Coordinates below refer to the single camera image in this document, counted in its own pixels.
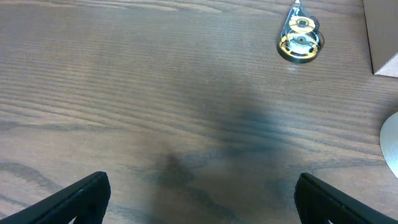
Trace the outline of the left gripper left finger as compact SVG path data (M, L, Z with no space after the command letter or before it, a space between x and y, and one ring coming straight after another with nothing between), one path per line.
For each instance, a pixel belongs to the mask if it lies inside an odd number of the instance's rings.
M102 224L111 196L105 172L94 172L1 224Z

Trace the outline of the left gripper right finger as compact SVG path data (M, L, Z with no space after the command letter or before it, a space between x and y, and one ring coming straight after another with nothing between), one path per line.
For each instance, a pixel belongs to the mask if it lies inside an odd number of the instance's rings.
M309 173L300 174L294 200L302 224L397 224Z

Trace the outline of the white tape roll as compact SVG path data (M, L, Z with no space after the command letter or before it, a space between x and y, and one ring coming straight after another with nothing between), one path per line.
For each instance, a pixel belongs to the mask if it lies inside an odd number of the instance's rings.
M384 159L395 175L398 176L397 171L397 147L398 147L398 114L394 113L386 119L382 125L379 142Z

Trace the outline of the yellow black correction tape dispenser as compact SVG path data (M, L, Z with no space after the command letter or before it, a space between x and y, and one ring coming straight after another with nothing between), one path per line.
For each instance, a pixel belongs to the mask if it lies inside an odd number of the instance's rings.
M305 9L300 0L295 0L278 39L278 53L293 63L315 60L325 43L319 28L317 18Z

